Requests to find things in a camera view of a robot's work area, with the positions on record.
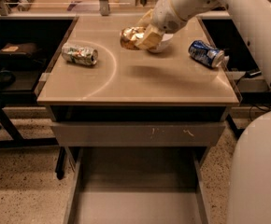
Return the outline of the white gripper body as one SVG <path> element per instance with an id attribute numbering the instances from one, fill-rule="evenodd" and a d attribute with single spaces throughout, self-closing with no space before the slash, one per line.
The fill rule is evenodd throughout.
<path id="1" fill-rule="evenodd" d="M 150 23 L 167 34 L 174 34 L 182 29 L 187 21 L 177 14 L 171 0 L 158 0 Z"/>

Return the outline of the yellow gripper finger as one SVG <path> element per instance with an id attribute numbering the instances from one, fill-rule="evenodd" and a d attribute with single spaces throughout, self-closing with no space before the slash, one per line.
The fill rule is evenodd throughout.
<path id="1" fill-rule="evenodd" d="M 151 49 L 157 46 L 163 39 L 164 31 L 150 24 L 142 38 L 135 42 L 138 49 Z"/>
<path id="2" fill-rule="evenodd" d="M 136 25 L 138 27 L 149 27 L 152 26 L 152 16 L 153 16 L 153 10 L 150 9 L 149 11 L 147 11 L 142 18 L 136 23 Z"/>

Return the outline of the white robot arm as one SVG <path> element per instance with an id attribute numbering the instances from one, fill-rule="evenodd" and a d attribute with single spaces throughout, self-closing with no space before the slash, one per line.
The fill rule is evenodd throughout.
<path id="1" fill-rule="evenodd" d="M 267 0 L 158 0 L 138 23 L 146 28 L 135 45 L 149 49 L 193 16 L 222 5 L 271 90 L 271 3 Z M 271 111 L 255 119 L 235 146 L 227 224 L 271 224 Z"/>

